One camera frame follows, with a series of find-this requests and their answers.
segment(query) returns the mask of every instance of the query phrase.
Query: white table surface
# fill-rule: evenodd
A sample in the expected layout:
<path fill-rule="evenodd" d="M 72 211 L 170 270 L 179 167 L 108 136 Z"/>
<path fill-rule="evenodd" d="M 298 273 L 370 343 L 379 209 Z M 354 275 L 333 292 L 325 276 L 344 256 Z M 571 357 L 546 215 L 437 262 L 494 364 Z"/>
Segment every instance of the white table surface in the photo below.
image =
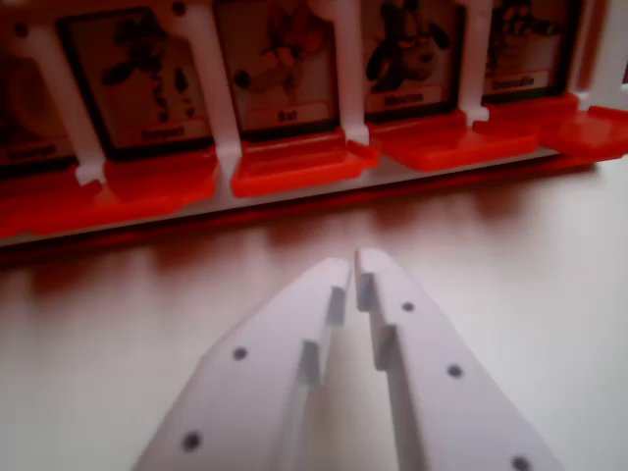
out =
<path fill-rule="evenodd" d="M 628 466 L 628 159 L 0 271 L 0 469 L 130 469 L 198 357 L 360 246 L 426 287 L 570 471 Z M 395 469 L 367 315 L 337 331 L 302 469 Z"/>

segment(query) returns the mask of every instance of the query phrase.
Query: white plastic part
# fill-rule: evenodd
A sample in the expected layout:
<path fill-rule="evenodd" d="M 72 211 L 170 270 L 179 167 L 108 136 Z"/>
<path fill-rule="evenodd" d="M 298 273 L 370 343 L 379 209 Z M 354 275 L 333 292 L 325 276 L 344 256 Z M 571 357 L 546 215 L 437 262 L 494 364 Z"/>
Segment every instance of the white plastic part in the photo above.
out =
<path fill-rule="evenodd" d="M 381 250 L 356 254 L 358 309 L 388 374 L 401 471 L 559 471 L 438 305 Z"/>
<path fill-rule="evenodd" d="M 105 154 L 54 27 L 52 24 L 29 25 L 28 35 L 24 38 L 8 34 L 8 30 L 9 25 L 5 25 L 3 32 L 9 38 L 7 46 L 12 52 L 35 61 L 50 91 L 80 163 L 78 182 L 104 182 Z"/>
<path fill-rule="evenodd" d="M 216 143 L 216 156 L 221 168 L 231 173 L 242 150 L 212 3 L 185 2 L 185 13 L 180 17 L 173 14 L 170 2 L 156 4 L 153 9 L 171 34 L 189 42 Z"/>
<path fill-rule="evenodd" d="M 487 121 L 489 110 L 482 106 L 493 0 L 458 0 L 466 8 L 464 43 L 460 67 L 458 108 L 467 116 L 467 126 Z"/>
<path fill-rule="evenodd" d="M 625 110 L 628 109 L 628 86 L 622 84 L 622 78 L 628 63 L 628 41 L 625 31 L 628 24 L 628 2 L 606 0 L 604 6 L 591 84 L 587 93 L 581 96 L 581 108 L 588 109 L 591 105 L 599 105 Z"/>
<path fill-rule="evenodd" d="M 318 263 L 212 346 L 134 469 L 292 469 L 349 277 L 344 260 Z"/>
<path fill-rule="evenodd" d="M 361 0 L 309 0 L 312 11 L 334 24 L 340 126 L 347 139 L 369 144 L 362 91 Z"/>

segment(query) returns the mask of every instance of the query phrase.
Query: red plastic base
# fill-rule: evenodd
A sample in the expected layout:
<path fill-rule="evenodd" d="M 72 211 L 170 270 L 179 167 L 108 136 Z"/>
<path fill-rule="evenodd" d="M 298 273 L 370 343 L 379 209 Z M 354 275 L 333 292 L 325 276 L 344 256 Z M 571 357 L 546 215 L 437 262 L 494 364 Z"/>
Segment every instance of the red plastic base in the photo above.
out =
<path fill-rule="evenodd" d="M 536 100 L 488 105 L 491 122 L 530 123 L 539 130 L 543 147 L 584 162 L 613 159 L 628 153 L 628 112 L 592 106 L 578 110 L 570 93 Z"/>
<path fill-rule="evenodd" d="M 227 225 L 251 223 L 261 219 L 289 216 L 326 208 L 336 208 L 341 205 L 363 203 L 383 197 L 432 191 L 462 184 L 520 178 L 591 164 L 591 162 L 586 162 L 581 158 L 555 155 L 485 169 L 460 172 L 457 174 L 431 177 L 407 183 L 394 183 L 344 193 L 273 203 L 253 208 L 191 216 L 184 219 L 30 242 L 0 249 L 0 263 L 38 261 L 42 258 L 63 255 L 69 252 L 78 252 L 122 243 L 139 243 L 157 237 L 208 230 Z"/>
<path fill-rule="evenodd" d="M 437 172 L 534 152 L 535 127 L 476 122 L 472 129 L 460 110 L 446 115 L 370 125 L 371 144 L 419 172 Z"/>
<path fill-rule="evenodd" d="M 345 141 L 340 130 L 281 142 L 245 143 L 242 152 L 232 179 L 238 198 L 354 179 L 380 159 L 379 151 Z"/>
<path fill-rule="evenodd" d="M 105 165 L 107 191 L 79 186 L 76 168 L 0 184 L 0 236 L 39 236 L 172 214 L 215 192 L 213 151 Z"/>

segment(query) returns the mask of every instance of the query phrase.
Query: picture card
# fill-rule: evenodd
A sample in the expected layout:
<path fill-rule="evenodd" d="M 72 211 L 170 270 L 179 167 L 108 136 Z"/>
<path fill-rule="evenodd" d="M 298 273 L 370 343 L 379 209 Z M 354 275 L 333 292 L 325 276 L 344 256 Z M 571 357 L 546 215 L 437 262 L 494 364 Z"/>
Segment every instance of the picture card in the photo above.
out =
<path fill-rule="evenodd" d="M 366 120 L 450 111 L 457 101 L 463 12 L 447 0 L 362 0 Z"/>
<path fill-rule="evenodd" d="M 0 166 L 68 158 L 74 162 L 74 151 L 35 62 L 0 48 L 0 71 Z"/>
<path fill-rule="evenodd" d="M 218 0 L 214 8 L 243 139 L 339 124 L 334 29 L 307 0 Z"/>
<path fill-rule="evenodd" d="M 57 27 L 108 157 L 211 143 L 189 44 L 169 35 L 152 10 L 70 17 Z"/>
<path fill-rule="evenodd" d="M 579 13 L 579 1 L 495 0 L 484 102 L 564 91 Z"/>

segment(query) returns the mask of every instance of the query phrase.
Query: black dot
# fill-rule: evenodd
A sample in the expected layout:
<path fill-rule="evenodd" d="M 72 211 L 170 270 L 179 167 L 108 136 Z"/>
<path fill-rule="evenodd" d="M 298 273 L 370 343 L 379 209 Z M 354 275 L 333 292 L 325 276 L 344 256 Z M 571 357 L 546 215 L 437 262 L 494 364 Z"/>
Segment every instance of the black dot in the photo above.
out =
<path fill-rule="evenodd" d="M 532 469 L 530 461 L 523 456 L 515 456 L 512 458 L 512 467 L 517 471 L 530 471 Z"/>
<path fill-rule="evenodd" d="M 182 17 L 185 15 L 185 3 L 184 2 L 174 2 L 173 3 L 173 13 L 178 17 Z"/>
<path fill-rule="evenodd" d="M 185 451 L 195 451 L 200 447 L 200 434 L 198 432 L 188 432 L 185 437 L 183 437 L 183 449 Z"/>
<path fill-rule="evenodd" d="M 13 26 L 13 31 L 15 32 L 17 37 L 27 37 L 28 36 L 28 26 L 24 23 L 17 23 Z"/>
<path fill-rule="evenodd" d="M 237 361 L 244 359 L 246 355 L 248 355 L 248 351 L 246 351 L 246 348 L 240 346 L 234 350 L 234 358 Z"/>
<path fill-rule="evenodd" d="M 462 376 L 462 368 L 455 364 L 449 365 L 447 372 L 453 378 L 460 378 Z"/>

